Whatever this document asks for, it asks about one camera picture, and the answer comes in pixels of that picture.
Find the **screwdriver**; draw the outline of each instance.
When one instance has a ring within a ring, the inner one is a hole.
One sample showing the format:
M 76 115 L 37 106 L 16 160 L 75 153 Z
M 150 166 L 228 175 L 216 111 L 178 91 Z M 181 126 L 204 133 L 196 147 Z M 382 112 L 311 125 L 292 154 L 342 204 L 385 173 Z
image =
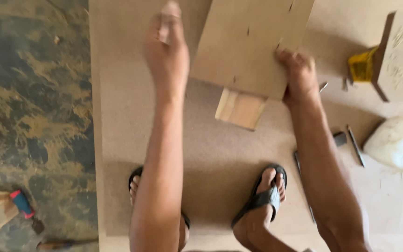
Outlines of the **screwdriver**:
M 74 245 L 83 245 L 93 242 L 98 242 L 99 238 L 89 239 L 89 240 L 63 240 L 63 241 L 48 241 L 44 243 L 38 243 L 37 250 L 47 251 L 47 250 L 58 250 L 58 249 L 67 249 Z
M 35 211 L 32 209 L 29 201 L 21 190 L 17 190 L 10 194 L 14 204 L 18 207 L 20 212 L 24 213 L 25 219 L 32 219 L 32 229 L 39 235 L 44 231 L 44 225 L 41 220 L 38 220 L 34 215 Z

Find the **black rubber piece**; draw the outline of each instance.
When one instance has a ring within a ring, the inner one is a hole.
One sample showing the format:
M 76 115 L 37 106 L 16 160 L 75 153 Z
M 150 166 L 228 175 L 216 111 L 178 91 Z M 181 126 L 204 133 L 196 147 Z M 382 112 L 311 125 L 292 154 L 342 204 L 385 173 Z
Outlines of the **black rubber piece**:
M 243 215 L 245 215 L 247 212 L 249 212 L 250 210 L 256 209 L 256 208 L 260 208 L 262 206 L 265 206 L 267 204 L 271 204 L 273 206 L 273 215 L 271 217 L 271 221 L 274 220 L 275 216 L 276 216 L 276 212 L 277 209 L 275 208 L 275 206 L 272 203 L 272 200 L 274 199 L 274 194 L 277 194 L 277 197 L 279 199 L 279 192 L 276 186 L 270 188 L 269 190 L 265 191 L 265 192 L 261 192 L 259 194 L 256 194 L 257 191 L 257 187 L 259 186 L 261 180 L 262 180 L 262 174 L 264 173 L 264 171 L 268 168 L 274 168 L 276 170 L 276 174 L 281 173 L 283 175 L 283 179 L 284 179 L 284 189 L 287 188 L 287 173 L 284 170 L 284 168 L 278 164 L 270 164 L 268 165 L 265 169 L 262 170 L 261 174 L 259 175 L 258 179 L 256 180 L 256 183 L 253 186 L 253 189 L 251 191 L 251 195 L 247 201 L 247 203 L 245 203 L 245 205 L 243 206 L 243 208 L 239 211 L 239 213 L 236 215 L 236 217 L 234 217 L 232 223 L 231 223 L 231 227 L 234 228 L 234 225 L 243 217 Z
M 129 192 L 130 192 L 130 189 L 132 188 L 130 186 L 130 184 L 133 182 L 133 178 L 135 176 L 141 176 L 142 175 L 142 170 L 143 170 L 143 166 L 140 166 L 136 170 L 134 170 L 132 172 L 132 174 L 130 175 L 130 178 L 129 178 Z M 188 229 L 190 229 L 191 228 L 191 220 L 189 220 L 189 218 L 183 212 L 181 212 L 181 215 L 183 216 L 183 219 L 184 219 L 184 222 L 185 222 L 186 226 L 188 227 Z

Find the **red and blue handle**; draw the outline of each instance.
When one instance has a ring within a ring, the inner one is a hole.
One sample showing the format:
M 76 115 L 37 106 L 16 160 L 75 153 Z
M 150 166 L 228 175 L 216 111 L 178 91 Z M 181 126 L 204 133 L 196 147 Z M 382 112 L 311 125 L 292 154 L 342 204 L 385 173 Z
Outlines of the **red and blue handle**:
M 31 208 L 29 201 L 27 200 L 26 196 L 24 196 L 21 190 L 11 193 L 10 197 L 13 199 L 15 205 L 18 207 L 18 210 L 24 213 L 24 217 L 26 219 L 31 218 L 35 214 L 35 211 Z

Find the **dirty floor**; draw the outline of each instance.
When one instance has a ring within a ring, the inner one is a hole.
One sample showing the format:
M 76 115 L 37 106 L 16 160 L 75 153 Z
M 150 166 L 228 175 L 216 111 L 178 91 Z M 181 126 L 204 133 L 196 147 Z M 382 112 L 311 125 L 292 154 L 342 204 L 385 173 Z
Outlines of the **dirty floor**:
M 24 190 L 44 238 L 98 235 L 88 14 L 87 0 L 0 0 L 0 191 Z M 3 226 L 0 251 L 33 251 L 30 225 Z

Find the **forearm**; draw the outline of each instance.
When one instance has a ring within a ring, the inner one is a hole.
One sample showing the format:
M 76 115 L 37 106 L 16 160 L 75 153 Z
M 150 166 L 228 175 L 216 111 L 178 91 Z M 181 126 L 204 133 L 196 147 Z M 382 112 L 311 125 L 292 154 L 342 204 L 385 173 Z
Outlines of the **forearm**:
M 134 251 L 177 251 L 183 189 L 183 97 L 157 95 L 147 157 L 135 201 Z M 136 240 L 147 243 L 135 244 Z
M 363 212 L 330 132 L 320 96 L 292 106 L 290 111 L 301 179 L 316 220 L 336 239 L 363 236 Z

